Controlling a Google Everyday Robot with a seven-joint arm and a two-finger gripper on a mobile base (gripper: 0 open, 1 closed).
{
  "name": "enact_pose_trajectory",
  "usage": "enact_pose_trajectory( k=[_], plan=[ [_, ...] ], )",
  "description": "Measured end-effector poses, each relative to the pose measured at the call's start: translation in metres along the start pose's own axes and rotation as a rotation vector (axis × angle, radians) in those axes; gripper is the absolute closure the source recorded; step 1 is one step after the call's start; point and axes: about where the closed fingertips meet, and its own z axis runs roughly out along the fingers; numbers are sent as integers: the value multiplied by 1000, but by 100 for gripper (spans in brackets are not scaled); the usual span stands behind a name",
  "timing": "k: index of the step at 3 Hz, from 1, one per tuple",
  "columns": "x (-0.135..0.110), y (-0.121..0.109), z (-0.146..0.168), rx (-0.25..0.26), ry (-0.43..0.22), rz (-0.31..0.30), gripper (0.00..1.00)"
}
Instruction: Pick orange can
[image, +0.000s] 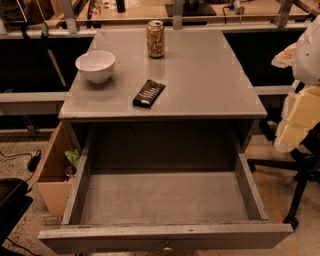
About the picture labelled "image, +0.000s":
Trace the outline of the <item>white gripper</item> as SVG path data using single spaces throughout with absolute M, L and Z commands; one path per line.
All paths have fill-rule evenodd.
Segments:
M 286 47 L 275 55 L 271 64 L 278 68 L 293 65 L 296 44 Z M 285 99 L 274 147 L 280 152 L 290 152 L 320 122 L 320 87 L 307 85 L 298 93 L 291 91 Z

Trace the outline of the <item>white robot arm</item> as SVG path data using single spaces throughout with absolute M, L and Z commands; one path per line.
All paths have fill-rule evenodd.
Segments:
M 320 16 L 296 43 L 277 54 L 273 66 L 291 66 L 295 83 L 285 99 L 274 147 L 290 152 L 320 122 Z

